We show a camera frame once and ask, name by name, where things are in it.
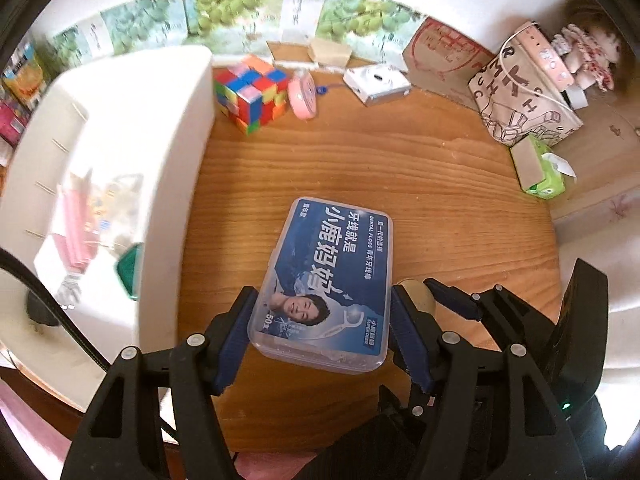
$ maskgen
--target white camera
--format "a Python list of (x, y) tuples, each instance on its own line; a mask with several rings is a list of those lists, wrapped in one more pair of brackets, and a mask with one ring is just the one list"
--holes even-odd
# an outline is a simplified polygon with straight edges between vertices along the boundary
[(367, 106), (398, 99), (411, 90), (398, 69), (382, 64), (345, 70), (344, 82)]

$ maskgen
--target white cable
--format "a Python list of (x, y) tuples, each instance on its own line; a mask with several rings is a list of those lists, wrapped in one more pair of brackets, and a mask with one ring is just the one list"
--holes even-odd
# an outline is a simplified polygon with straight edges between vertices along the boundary
[(502, 60), (502, 53), (504, 52), (504, 49), (507, 47), (507, 44), (513, 39), (515, 38), (518, 34), (520, 34), (523, 30), (526, 30), (529, 27), (532, 27), (533, 25), (536, 24), (536, 22), (531, 22), (532, 25), (526, 25), (523, 26), (520, 30), (517, 30), (514, 34), (512, 34), (507, 41), (505, 41), (502, 46), (500, 47), (500, 51), (498, 52), (498, 63), (500, 63), (500, 68), (502, 69), (502, 71), (504, 72), (505, 76), (507, 76), (507, 78), (509, 78), (511, 80), (511, 82), (516, 85), (518, 88), (521, 88), (522, 90), (524, 90), (525, 92), (528, 92), (530, 94), (533, 95), (537, 95), (538, 97), (542, 97), (545, 99), (548, 99), (549, 101), (556, 103), (557, 105), (561, 106), (562, 108), (566, 108), (567, 110), (569, 110), (572, 114), (575, 113), (574, 110), (567, 106), (566, 104), (564, 104), (563, 102), (558, 101), (557, 99), (554, 99), (553, 97), (549, 97), (547, 95), (544, 94), (539, 94), (538, 92), (535, 92), (533, 90), (530, 90), (529, 88), (527, 88), (524, 85), (521, 85), (520, 83), (518, 83), (513, 77), (511, 77), (511, 74), (507, 71), (507, 69), (504, 67), (504, 61)]

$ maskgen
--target screw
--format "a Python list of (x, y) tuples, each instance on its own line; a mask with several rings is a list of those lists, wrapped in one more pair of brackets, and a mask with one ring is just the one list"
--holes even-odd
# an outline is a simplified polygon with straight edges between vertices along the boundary
[(511, 353), (516, 357), (524, 357), (527, 355), (527, 349), (519, 343), (511, 345)]
[(133, 346), (127, 346), (120, 355), (126, 360), (133, 359), (138, 355), (138, 349)]
[(200, 346), (204, 343), (204, 336), (202, 334), (191, 334), (187, 338), (187, 345), (189, 346)]
[(450, 345), (455, 345), (460, 342), (460, 336), (455, 332), (445, 332), (442, 334), (442, 340)]

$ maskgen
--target plastic box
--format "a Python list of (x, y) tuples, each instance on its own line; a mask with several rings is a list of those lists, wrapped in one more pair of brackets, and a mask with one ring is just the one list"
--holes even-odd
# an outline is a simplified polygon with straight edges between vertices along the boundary
[(264, 355), (358, 374), (385, 360), (393, 222), (388, 215), (299, 198), (271, 255), (247, 326)]

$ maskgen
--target wooden table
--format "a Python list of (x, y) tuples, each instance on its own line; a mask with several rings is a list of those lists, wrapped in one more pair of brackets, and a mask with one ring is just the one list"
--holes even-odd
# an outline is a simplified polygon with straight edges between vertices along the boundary
[[(260, 287), (300, 196), (388, 213), (394, 282), (433, 276), (467, 292), (501, 283), (556, 320), (558, 251), (547, 206), (521, 192), (508, 149), (474, 111), (418, 90), (367, 108), (347, 88), (331, 88), (318, 107), (312, 121), (288, 112), (250, 137), (217, 117), (184, 248), (180, 338), (227, 311), (243, 285)], [(491, 344), (479, 323), (441, 307), (436, 318)], [(410, 381), (391, 355), (375, 372), (348, 376), (250, 347), (216, 410), (231, 450), (317, 449), (375, 414), (380, 384), (406, 402)]]

